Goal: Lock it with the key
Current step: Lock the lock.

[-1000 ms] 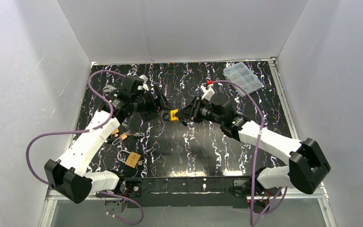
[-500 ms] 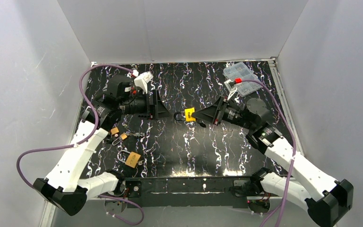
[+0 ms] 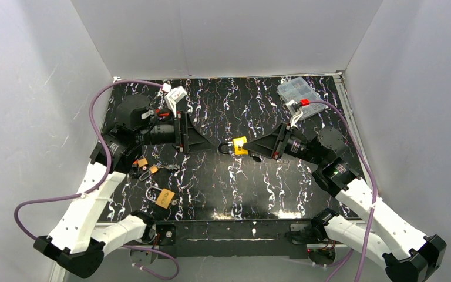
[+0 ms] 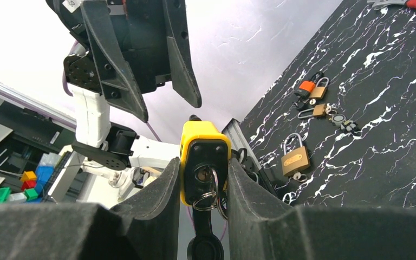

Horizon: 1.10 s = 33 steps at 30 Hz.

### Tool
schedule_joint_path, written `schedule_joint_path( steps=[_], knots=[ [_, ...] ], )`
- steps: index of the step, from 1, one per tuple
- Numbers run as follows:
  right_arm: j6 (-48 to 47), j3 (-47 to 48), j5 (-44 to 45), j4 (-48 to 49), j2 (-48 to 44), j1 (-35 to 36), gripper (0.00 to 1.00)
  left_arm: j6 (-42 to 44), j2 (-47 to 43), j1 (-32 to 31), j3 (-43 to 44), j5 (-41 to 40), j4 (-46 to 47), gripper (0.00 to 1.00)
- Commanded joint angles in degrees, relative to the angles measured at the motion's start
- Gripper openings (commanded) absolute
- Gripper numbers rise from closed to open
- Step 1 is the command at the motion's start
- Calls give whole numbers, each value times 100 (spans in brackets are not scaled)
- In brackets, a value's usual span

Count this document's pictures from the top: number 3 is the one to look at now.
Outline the yellow padlock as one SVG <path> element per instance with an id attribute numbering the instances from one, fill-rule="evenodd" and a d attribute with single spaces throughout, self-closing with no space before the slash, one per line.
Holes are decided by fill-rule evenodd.
<path id="1" fill-rule="evenodd" d="M 225 155 L 248 155 L 248 150 L 244 148 L 244 145 L 246 143 L 247 138 L 245 136 L 233 138 L 231 140 L 220 143 L 218 146 L 218 151 Z"/>

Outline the large brass padlock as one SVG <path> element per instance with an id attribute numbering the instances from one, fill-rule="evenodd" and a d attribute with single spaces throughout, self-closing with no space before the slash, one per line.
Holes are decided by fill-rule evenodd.
<path id="1" fill-rule="evenodd" d="M 145 196 L 147 200 L 164 209 L 169 209 L 179 203 L 176 193 L 166 188 L 150 186 L 147 188 Z"/>

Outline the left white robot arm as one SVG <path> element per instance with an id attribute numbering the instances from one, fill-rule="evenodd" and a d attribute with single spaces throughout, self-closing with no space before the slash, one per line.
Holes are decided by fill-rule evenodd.
<path id="1" fill-rule="evenodd" d="M 148 240 L 154 219 L 134 211 L 105 229 L 95 225 L 114 190 L 126 178 L 145 145 L 172 144 L 189 154 L 212 148 L 193 126 L 188 113 L 177 110 L 186 95 L 174 88 L 164 97 L 166 108 L 151 107 L 145 95 L 132 95 L 115 110 L 115 123 L 102 134 L 90 157 L 82 184 L 56 227 L 39 236 L 34 248 L 81 278 L 90 277 L 104 257 L 126 243 Z"/>

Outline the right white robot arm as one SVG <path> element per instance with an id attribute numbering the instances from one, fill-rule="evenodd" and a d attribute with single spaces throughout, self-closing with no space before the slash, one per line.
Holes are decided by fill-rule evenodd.
<path id="1" fill-rule="evenodd" d="M 351 223 L 331 209 L 311 219 L 318 239 L 333 239 L 360 251 L 382 267 L 390 281 L 426 281 L 440 266 L 446 242 L 410 225 L 378 196 L 344 158 L 343 135 L 333 127 L 321 129 L 311 140 L 286 123 L 242 144 L 243 152 L 279 159 L 284 154 L 317 166 L 312 177 L 333 198 L 367 223 Z"/>

